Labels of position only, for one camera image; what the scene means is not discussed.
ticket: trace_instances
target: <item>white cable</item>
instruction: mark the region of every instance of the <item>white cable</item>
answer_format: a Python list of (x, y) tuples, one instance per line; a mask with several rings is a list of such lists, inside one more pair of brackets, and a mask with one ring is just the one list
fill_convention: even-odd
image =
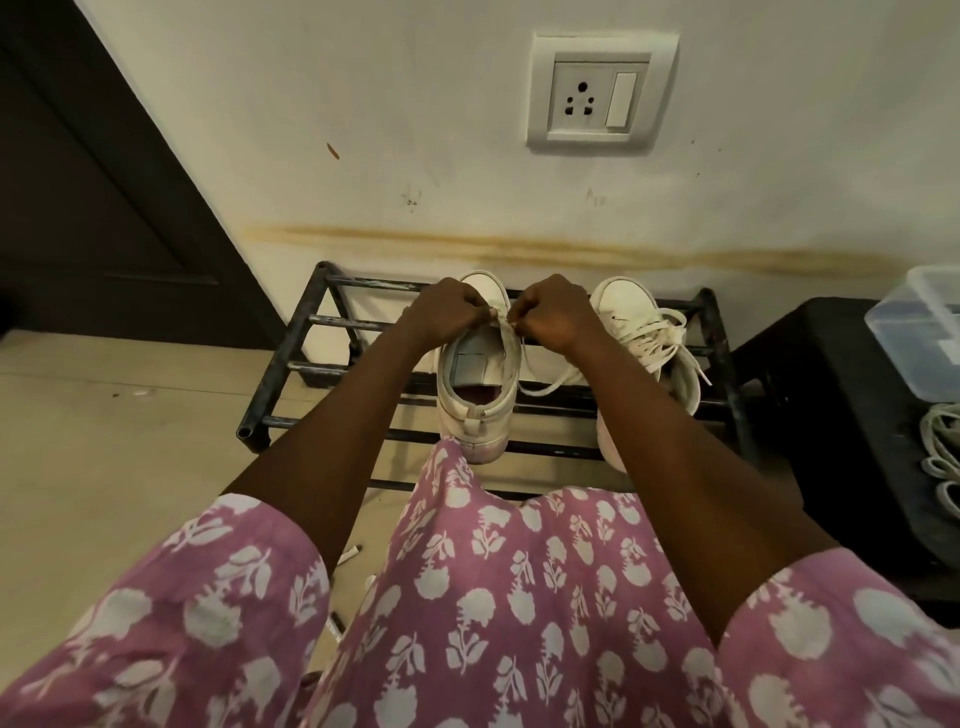
[(955, 519), (960, 520), (960, 506), (950, 497), (951, 485), (960, 487), (960, 460), (949, 446), (942, 441), (941, 433), (960, 423), (960, 402), (955, 404), (934, 404), (920, 420), (920, 437), (924, 442), (927, 457), (920, 464), (924, 472), (944, 480), (937, 486), (937, 501)]

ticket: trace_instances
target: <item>door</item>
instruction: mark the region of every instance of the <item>door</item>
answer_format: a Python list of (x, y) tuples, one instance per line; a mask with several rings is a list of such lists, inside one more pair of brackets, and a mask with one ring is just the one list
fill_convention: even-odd
[(73, 3), (3, 4), (0, 99), (19, 326), (276, 346), (282, 322)]

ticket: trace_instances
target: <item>pink floral dress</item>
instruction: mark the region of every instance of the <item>pink floral dress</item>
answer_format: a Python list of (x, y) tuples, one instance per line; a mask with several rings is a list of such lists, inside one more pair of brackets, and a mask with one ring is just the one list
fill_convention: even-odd
[[(327, 613), (317, 549), (217, 498), (0, 696), (3, 726), (296, 722)], [(844, 549), (743, 604), (714, 649), (634, 495), (517, 508), (433, 448), (302, 722), (350, 728), (960, 725), (960, 649)]]

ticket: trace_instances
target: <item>small white object on floor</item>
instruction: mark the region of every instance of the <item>small white object on floor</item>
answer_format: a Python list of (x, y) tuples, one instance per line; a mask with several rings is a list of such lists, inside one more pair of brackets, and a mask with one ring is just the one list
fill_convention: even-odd
[(360, 553), (361, 550), (363, 550), (363, 547), (360, 546), (359, 544), (356, 545), (356, 546), (351, 546), (351, 547), (348, 548), (346, 551), (344, 551), (342, 554), (340, 554), (340, 558), (337, 559), (337, 566), (339, 567), (339, 566), (340, 566), (341, 564), (343, 564), (345, 561), (349, 561), (349, 560), (352, 559), (354, 556), (356, 556), (358, 553)]

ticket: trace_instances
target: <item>wall switch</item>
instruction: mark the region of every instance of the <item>wall switch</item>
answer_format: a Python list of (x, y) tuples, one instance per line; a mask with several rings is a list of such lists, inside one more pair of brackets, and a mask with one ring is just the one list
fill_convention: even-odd
[(677, 54), (679, 36), (535, 36), (527, 145), (643, 147)]

